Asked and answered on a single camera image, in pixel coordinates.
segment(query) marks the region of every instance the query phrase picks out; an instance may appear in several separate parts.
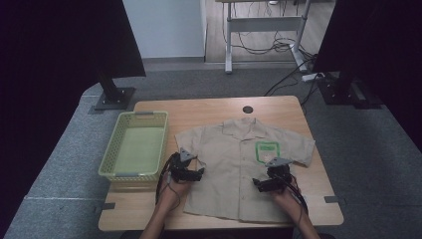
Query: human arm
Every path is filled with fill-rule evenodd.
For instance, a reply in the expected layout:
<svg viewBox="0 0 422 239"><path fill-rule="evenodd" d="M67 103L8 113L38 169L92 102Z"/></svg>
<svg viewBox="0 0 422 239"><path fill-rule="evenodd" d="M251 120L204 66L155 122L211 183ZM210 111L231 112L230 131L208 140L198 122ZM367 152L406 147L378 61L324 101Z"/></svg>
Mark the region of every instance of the human arm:
<svg viewBox="0 0 422 239"><path fill-rule="evenodd" d="M168 213L178 206L182 197L190 188L192 182L175 182L172 178L168 183L168 174L161 183L159 199L148 224L140 235L140 239L156 239L159 237Z"/></svg>
<svg viewBox="0 0 422 239"><path fill-rule="evenodd" d="M274 201L292 218L304 239L319 239L310 218L305 213L304 207L293 197L292 191L286 188L284 191L270 192Z"/></svg>

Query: beige shirt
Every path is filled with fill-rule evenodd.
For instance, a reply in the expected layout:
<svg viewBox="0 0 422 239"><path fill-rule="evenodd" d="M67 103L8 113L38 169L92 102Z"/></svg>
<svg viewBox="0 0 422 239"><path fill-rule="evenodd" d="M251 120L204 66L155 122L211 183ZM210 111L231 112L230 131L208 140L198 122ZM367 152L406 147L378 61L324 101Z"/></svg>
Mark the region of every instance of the beige shirt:
<svg viewBox="0 0 422 239"><path fill-rule="evenodd" d="M207 165L201 181L192 185L185 212L243 221L290 221L271 196L259 192L252 181L269 179L257 146L277 145L280 157L308 166L314 140L249 118L195 127L175 137L179 148Z"/></svg>

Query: white wall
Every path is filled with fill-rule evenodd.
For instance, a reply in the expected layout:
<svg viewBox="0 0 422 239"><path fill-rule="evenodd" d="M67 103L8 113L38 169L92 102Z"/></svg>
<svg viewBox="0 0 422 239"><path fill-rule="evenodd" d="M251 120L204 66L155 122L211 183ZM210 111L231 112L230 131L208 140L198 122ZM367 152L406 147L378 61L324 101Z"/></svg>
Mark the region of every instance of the white wall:
<svg viewBox="0 0 422 239"><path fill-rule="evenodd" d="M142 58L204 57L205 0L123 0Z"/></svg>

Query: green plastic basket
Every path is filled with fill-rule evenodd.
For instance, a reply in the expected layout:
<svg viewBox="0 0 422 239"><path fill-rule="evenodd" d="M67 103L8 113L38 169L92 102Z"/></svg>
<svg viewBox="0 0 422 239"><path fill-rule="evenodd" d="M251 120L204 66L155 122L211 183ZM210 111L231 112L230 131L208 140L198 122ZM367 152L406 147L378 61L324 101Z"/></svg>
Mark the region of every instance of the green plastic basket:
<svg viewBox="0 0 422 239"><path fill-rule="evenodd" d="M168 112L121 113L99 175L110 181L156 181L163 166Z"/></svg>

